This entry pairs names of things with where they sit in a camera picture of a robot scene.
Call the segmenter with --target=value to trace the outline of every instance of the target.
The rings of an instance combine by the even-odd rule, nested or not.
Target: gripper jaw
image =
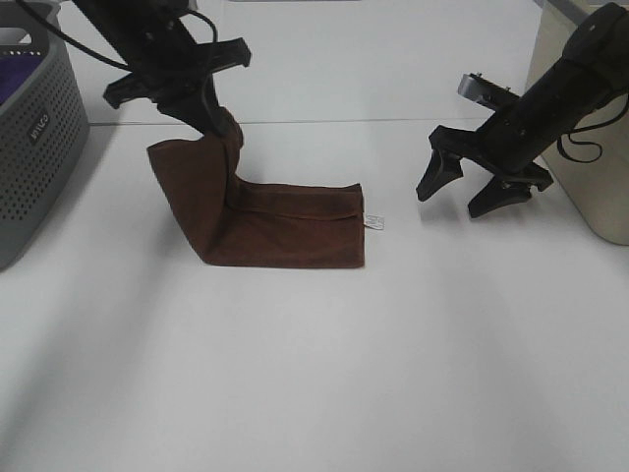
[[[429,167],[417,187],[425,202],[446,184],[463,177],[461,159],[466,157],[493,174],[489,183],[470,201],[470,216],[477,218],[495,209],[520,204],[531,199],[531,188],[544,191],[552,177],[534,162],[516,174],[502,172],[490,162],[478,142],[476,132],[437,127],[430,135],[432,156]]]

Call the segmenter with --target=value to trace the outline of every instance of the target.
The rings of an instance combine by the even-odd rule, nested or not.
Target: plastic laundry basket
[[[57,23],[56,4],[29,4],[49,23]],[[0,268],[4,268],[22,252],[65,186],[85,145],[88,124],[65,43],[14,2],[0,1],[0,28],[20,28],[30,37],[28,44],[0,44],[0,60],[41,59],[0,104]]]

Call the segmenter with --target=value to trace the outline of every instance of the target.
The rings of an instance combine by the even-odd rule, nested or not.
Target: brown cloth
[[[236,175],[243,134],[148,148],[150,165],[199,257],[215,266],[350,268],[365,264],[363,192],[253,184]]]

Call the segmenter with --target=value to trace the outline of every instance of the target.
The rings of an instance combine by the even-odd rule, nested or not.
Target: black cable
[[[206,15],[203,15],[199,12],[196,12],[195,10],[191,10],[190,8],[187,8],[185,12],[189,15],[192,15],[193,17],[197,17],[203,20],[204,22],[206,22],[209,25],[209,27],[212,28],[212,35],[213,35],[212,42],[218,41],[218,29],[216,28],[216,25],[210,18],[208,18]]]
[[[27,2],[25,0],[16,0],[16,3],[18,5],[20,5],[20,7],[22,7],[22,9],[30,17],[32,17],[36,22],[38,22],[44,28],[46,28],[47,30],[49,30],[50,32],[55,34],[56,36],[60,37],[64,41],[68,42],[69,44],[72,44],[73,46],[75,46],[77,49],[81,50],[85,54],[87,54],[87,55],[89,55],[89,56],[93,57],[94,59],[97,59],[97,60],[99,60],[101,62],[104,62],[105,64],[107,64],[109,66],[116,67],[118,69],[122,69],[123,71],[132,72],[131,68],[127,64],[122,64],[120,62],[116,62],[114,60],[109,59],[108,57],[103,56],[102,54],[97,53],[96,51],[94,51],[92,49],[89,49],[87,46],[84,46],[80,42],[78,42],[75,39],[69,37],[67,34],[62,32],[60,29],[56,28],[54,25],[51,25],[50,23],[48,23],[46,20],[41,18],[37,14],[37,12],[33,8],[31,8],[29,6],[29,4],[27,4]]]
[[[625,116],[627,112],[629,112],[629,94],[627,95],[627,101],[625,102],[625,106],[622,108],[622,110],[620,110],[620,112],[616,116],[614,116],[610,120],[603,121],[602,123],[598,123],[596,125],[584,126],[583,128],[575,128],[570,133],[567,133],[566,136],[568,137],[568,140],[570,141],[570,143],[572,143],[573,145],[596,146],[599,149],[599,155],[597,155],[594,159],[579,160],[572,157],[570,154],[568,154],[565,147],[563,146],[563,136],[559,137],[559,139],[557,140],[557,151],[559,151],[559,154],[561,154],[563,158],[568,159],[571,162],[576,162],[578,164],[591,164],[593,162],[596,162],[602,157],[602,146],[599,143],[594,143],[592,141],[576,141],[572,138],[572,135],[576,133],[583,133],[585,131],[597,130],[597,129],[604,128],[609,125],[613,125],[614,123],[619,121],[623,116]]]

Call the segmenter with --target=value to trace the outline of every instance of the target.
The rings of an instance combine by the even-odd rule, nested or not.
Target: beige box
[[[577,27],[574,7],[591,14],[597,7],[590,3],[586,0],[544,2],[527,88],[561,56],[563,46]],[[626,96],[617,98],[606,108],[586,117],[579,126],[612,118],[620,112],[626,99]],[[602,158],[591,164],[574,163],[563,158],[556,146],[552,146],[543,153],[543,159],[594,232],[613,243],[629,245],[629,114],[611,126],[580,133],[574,138],[601,144]],[[579,160],[592,159],[598,154],[592,146],[573,146],[567,139],[564,143],[568,153]]]

